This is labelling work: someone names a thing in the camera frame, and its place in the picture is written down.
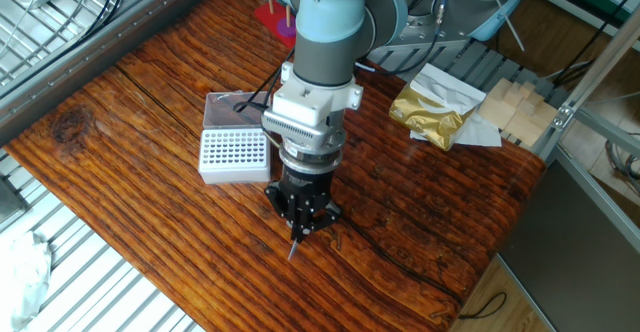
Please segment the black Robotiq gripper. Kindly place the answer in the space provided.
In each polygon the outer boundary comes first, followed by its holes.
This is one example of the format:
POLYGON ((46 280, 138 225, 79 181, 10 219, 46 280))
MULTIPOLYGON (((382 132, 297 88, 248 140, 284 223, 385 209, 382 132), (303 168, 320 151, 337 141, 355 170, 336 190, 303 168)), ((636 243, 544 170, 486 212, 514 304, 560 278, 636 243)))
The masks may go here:
POLYGON ((342 209, 331 199, 331 184, 334 172, 308 174, 283 167, 280 181, 271 182, 265 194, 276 213, 290 224, 291 239, 302 243, 313 232, 322 230, 342 217, 342 209), (305 202, 314 209, 301 209, 305 202))

